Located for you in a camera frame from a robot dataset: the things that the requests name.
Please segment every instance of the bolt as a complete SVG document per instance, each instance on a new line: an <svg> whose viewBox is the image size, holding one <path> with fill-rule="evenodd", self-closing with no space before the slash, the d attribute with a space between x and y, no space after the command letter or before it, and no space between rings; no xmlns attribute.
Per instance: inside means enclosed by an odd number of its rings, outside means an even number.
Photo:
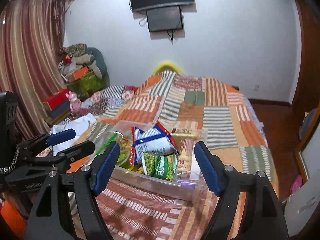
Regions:
<svg viewBox="0 0 320 240"><path fill-rule="evenodd" d="M90 166L89 165L83 165L81 167L81 171L88 171L90 169Z"/></svg>
<svg viewBox="0 0 320 240"><path fill-rule="evenodd" d="M262 178L266 176L266 174L263 171L258 171L258 175Z"/></svg>
<svg viewBox="0 0 320 240"><path fill-rule="evenodd" d="M54 177L54 176L56 176L57 175L57 172L56 171L50 171L49 172L49 176L50 177Z"/></svg>
<svg viewBox="0 0 320 240"><path fill-rule="evenodd" d="M231 165L226 165L226 166L224 166L224 169L226 170L226 171L233 171L233 167L231 166Z"/></svg>

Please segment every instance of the pink bear toy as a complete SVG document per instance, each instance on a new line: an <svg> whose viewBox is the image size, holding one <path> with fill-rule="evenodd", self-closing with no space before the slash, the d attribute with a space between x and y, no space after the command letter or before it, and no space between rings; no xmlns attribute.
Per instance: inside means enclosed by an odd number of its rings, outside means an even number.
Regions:
<svg viewBox="0 0 320 240"><path fill-rule="evenodd" d="M78 114L81 108L82 102L80 101L80 99L78 99L77 94L72 91L69 91L69 93L66 94L66 97L70 101L71 112L74 114Z"/></svg>

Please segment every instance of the orange box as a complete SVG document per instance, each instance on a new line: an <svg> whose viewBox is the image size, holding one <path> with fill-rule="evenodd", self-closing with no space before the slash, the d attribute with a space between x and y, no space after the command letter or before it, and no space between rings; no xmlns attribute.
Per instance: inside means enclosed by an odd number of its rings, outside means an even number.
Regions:
<svg viewBox="0 0 320 240"><path fill-rule="evenodd" d="M89 72L88 67L83 67L80 69L77 69L76 71L69 73L66 75L69 83L78 80L79 78L83 77L85 74L87 74Z"/></svg>

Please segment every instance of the brown floor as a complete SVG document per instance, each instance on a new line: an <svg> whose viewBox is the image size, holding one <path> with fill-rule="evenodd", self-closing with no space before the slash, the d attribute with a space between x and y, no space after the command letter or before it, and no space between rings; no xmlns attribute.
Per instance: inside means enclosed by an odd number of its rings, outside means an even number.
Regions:
<svg viewBox="0 0 320 240"><path fill-rule="evenodd" d="M299 175L294 149L299 143L299 121L287 106L252 105L264 132L279 179L279 199L290 195L290 187Z"/></svg>

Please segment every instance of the striped curtain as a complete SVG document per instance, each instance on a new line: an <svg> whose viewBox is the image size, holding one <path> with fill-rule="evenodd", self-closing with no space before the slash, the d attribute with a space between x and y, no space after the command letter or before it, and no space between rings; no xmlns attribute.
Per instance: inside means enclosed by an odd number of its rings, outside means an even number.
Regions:
<svg viewBox="0 0 320 240"><path fill-rule="evenodd" d="M42 102L65 87L57 66L64 1L14 0L0 15L0 91L19 96L16 128L24 139L49 131Z"/></svg>

